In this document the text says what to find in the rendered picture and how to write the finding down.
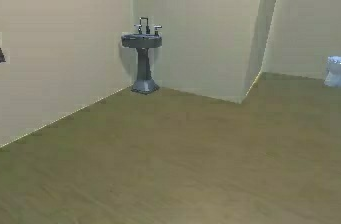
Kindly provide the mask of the black sink faucet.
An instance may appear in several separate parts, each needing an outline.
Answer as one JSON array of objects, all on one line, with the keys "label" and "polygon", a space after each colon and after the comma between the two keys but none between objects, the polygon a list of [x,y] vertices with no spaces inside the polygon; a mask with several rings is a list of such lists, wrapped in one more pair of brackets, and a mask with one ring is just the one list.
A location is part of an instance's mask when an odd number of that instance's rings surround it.
[{"label": "black sink faucet", "polygon": [[162,25],[154,25],[150,27],[148,17],[140,17],[139,22],[134,25],[139,34],[159,36],[159,30],[163,28]]}]

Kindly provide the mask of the dark grey pedestal sink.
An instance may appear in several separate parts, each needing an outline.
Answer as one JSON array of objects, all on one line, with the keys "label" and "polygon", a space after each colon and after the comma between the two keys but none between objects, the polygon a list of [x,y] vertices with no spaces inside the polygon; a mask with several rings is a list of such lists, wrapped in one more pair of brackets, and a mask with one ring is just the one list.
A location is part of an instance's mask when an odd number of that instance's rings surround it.
[{"label": "dark grey pedestal sink", "polygon": [[159,89],[151,75],[149,50],[162,46],[162,37],[153,34],[125,34],[121,36],[122,46],[137,51],[137,76],[132,91],[150,94]]}]

